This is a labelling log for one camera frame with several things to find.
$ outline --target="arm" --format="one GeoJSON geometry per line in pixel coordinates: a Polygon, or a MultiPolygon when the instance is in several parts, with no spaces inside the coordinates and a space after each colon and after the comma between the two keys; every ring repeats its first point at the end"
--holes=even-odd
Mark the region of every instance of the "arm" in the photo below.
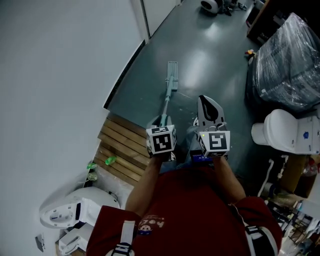
{"type": "Polygon", "coordinates": [[[164,156],[162,154],[155,155],[151,158],[151,161],[145,169],[141,179],[133,188],[126,201],[126,211],[134,212],[140,217],[145,215],[155,190],[163,159],[164,156]]]}
{"type": "Polygon", "coordinates": [[[246,197],[245,190],[224,157],[213,157],[215,178],[227,202],[236,203],[246,197]]]}

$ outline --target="marker cube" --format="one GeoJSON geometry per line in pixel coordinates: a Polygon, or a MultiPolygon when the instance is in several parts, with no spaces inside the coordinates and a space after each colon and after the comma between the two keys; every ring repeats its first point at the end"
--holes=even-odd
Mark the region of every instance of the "marker cube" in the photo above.
{"type": "Polygon", "coordinates": [[[177,135],[174,125],[167,125],[146,130],[146,145],[152,154],[173,151],[176,143],[177,135]]]}
{"type": "Polygon", "coordinates": [[[230,131],[200,131],[197,141],[205,157],[222,157],[230,150],[230,131]]]}

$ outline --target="person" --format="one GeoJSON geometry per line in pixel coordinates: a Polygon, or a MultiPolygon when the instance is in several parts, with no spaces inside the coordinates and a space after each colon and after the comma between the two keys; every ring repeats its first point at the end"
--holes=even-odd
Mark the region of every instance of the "person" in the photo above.
{"type": "Polygon", "coordinates": [[[224,157],[213,158],[214,168],[183,168],[159,175],[166,157],[151,158],[125,210],[101,208],[88,256],[109,256],[115,248],[120,248],[113,254],[118,256],[278,254],[281,228],[264,200],[246,197],[224,157]],[[120,244],[128,238],[125,223],[134,223],[130,248],[120,244]],[[257,233],[260,227],[269,237],[252,243],[255,240],[249,237],[262,237],[257,233]]]}

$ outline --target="white wall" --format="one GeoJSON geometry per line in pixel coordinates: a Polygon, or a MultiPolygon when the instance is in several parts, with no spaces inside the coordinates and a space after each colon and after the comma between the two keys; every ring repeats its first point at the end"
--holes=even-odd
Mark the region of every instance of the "white wall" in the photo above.
{"type": "Polygon", "coordinates": [[[141,41],[130,0],[0,1],[1,256],[42,255],[42,232],[54,254],[59,232],[39,207],[86,172],[102,106],[141,41]]]}

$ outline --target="wooden pallet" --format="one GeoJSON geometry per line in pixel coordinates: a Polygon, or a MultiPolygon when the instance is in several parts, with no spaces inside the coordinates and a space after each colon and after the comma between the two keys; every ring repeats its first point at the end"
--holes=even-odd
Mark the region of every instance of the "wooden pallet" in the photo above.
{"type": "Polygon", "coordinates": [[[110,113],[98,136],[101,142],[94,162],[135,186],[150,161],[146,137],[145,129],[110,113]],[[106,159],[112,156],[116,156],[116,161],[106,165],[106,159]]]}

